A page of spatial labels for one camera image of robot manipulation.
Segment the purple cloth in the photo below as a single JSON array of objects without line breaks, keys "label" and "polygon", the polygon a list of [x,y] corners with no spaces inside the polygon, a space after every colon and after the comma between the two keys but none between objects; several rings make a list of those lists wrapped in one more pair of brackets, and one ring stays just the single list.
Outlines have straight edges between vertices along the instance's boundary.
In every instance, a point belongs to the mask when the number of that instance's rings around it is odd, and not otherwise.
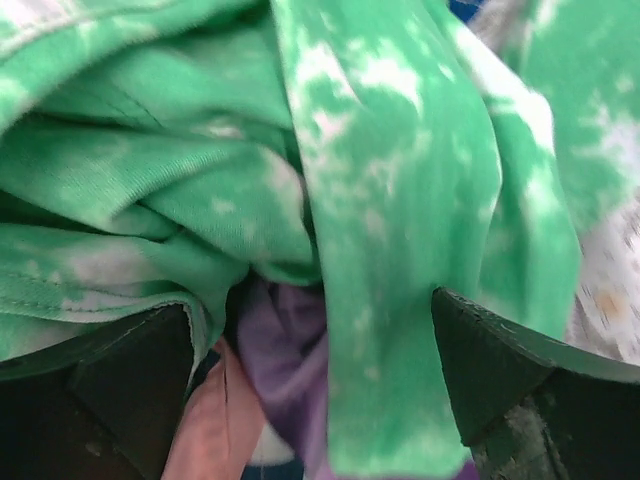
[{"label": "purple cloth", "polygon": [[474,479],[438,357],[431,288],[254,279],[239,356],[309,479]]}]

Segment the green tie-dye cloth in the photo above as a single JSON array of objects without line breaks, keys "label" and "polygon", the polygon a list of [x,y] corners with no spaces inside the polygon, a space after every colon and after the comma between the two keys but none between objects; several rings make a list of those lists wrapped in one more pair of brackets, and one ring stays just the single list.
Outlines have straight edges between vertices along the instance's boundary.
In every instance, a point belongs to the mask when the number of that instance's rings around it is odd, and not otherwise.
[{"label": "green tie-dye cloth", "polygon": [[638,150],[635,1],[5,1],[1,356],[321,284],[307,474],[443,477],[432,292],[560,336]]}]

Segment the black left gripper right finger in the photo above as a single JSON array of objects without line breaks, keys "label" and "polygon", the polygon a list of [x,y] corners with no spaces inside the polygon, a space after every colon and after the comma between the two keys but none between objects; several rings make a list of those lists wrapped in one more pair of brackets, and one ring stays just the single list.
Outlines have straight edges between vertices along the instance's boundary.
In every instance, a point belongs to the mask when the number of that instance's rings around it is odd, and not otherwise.
[{"label": "black left gripper right finger", "polygon": [[483,479],[639,476],[639,369],[438,288],[434,333],[461,442]]}]

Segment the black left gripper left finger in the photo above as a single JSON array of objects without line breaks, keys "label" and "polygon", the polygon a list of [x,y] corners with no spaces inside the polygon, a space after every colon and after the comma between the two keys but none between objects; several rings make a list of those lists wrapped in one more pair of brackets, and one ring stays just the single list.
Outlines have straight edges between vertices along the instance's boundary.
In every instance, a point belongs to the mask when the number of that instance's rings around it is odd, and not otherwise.
[{"label": "black left gripper left finger", "polygon": [[192,366],[178,306],[2,362],[2,478],[160,478]]}]

